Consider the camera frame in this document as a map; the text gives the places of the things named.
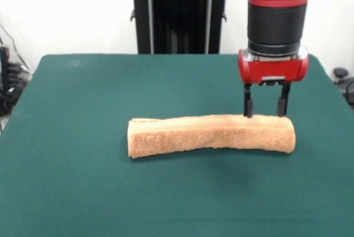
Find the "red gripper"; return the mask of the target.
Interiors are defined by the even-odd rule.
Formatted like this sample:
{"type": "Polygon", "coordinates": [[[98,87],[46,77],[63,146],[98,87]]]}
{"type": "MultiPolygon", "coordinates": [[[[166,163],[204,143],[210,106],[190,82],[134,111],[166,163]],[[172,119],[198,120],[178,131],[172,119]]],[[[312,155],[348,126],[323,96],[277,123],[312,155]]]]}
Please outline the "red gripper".
{"type": "Polygon", "coordinates": [[[300,47],[297,54],[280,58],[270,58],[254,55],[247,49],[238,53],[238,69],[244,83],[243,116],[253,116],[253,101],[251,97],[252,84],[261,84],[269,81],[285,82],[278,99],[277,115],[284,117],[287,114],[290,82],[301,81],[308,70],[309,54],[307,48],[300,47]]]}

